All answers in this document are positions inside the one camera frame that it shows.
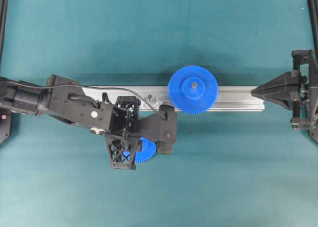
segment aluminum rail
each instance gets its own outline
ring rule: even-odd
[[[119,86],[135,91],[146,98],[151,105],[158,109],[159,106],[170,104],[167,86]],[[264,101],[251,96],[250,91],[256,86],[219,86],[218,99],[208,111],[262,111],[265,109]],[[85,95],[95,100],[102,99],[102,93],[106,92],[111,102],[115,103],[118,96],[131,96],[132,94],[122,90],[93,90],[83,88]],[[140,105],[140,111],[151,111],[144,103]]]

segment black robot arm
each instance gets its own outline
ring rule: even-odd
[[[174,107],[161,105],[159,111],[140,118],[141,102],[137,97],[119,96],[115,104],[109,101],[107,93],[102,97],[102,101],[96,101],[85,95],[77,81],[56,75],[48,78],[46,86],[0,77],[2,113],[47,114],[105,136],[110,165],[115,169],[136,169],[135,153],[141,150],[140,137],[155,142],[158,153],[171,154],[172,144],[176,141]],[[129,157],[124,155],[125,151],[130,152]]]

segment wire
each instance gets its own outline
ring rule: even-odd
[[[149,108],[151,108],[152,111],[159,114],[161,117],[163,117],[163,119],[166,120],[166,118],[163,114],[156,111],[156,109],[153,108],[153,106],[148,101],[146,101],[142,96],[140,96],[138,93],[134,92],[131,89],[120,88],[120,87],[94,87],[94,86],[81,85],[81,84],[59,84],[59,85],[53,85],[53,86],[33,86],[33,85],[21,84],[19,82],[9,81],[9,80],[7,80],[6,82],[10,83],[10,84],[19,85],[19,86],[22,86],[25,88],[31,88],[31,89],[54,89],[54,88],[61,88],[61,87],[79,87],[79,88],[87,88],[87,89],[123,90],[126,92],[130,92],[130,93],[134,94],[135,96],[137,96],[138,98],[140,98],[143,102],[145,102],[149,106]]]

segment large blue gear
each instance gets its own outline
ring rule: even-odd
[[[210,71],[200,66],[186,66],[170,78],[168,94],[174,106],[189,114],[208,110],[217,100],[218,83]]]
[[[156,144],[144,137],[141,137],[140,140],[143,141],[143,146],[142,150],[136,152],[136,157],[135,157],[135,163],[140,163],[144,161],[148,161],[150,158],[152,158],[157,150]],[[124,155],[127,157],[129,160],[129,151],[125,151]]]

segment black clamp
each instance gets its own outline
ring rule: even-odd
[[[318,142],[318,65],[312,50],[292,52],[293,70],[258,86],[252,96],[279,104],[293,111],[291,119],[294,130],[308,130]],[[309,75],[302,76],[301,65],[309,65]],[[306,116],[301,117],[301,108],[306,106]]]

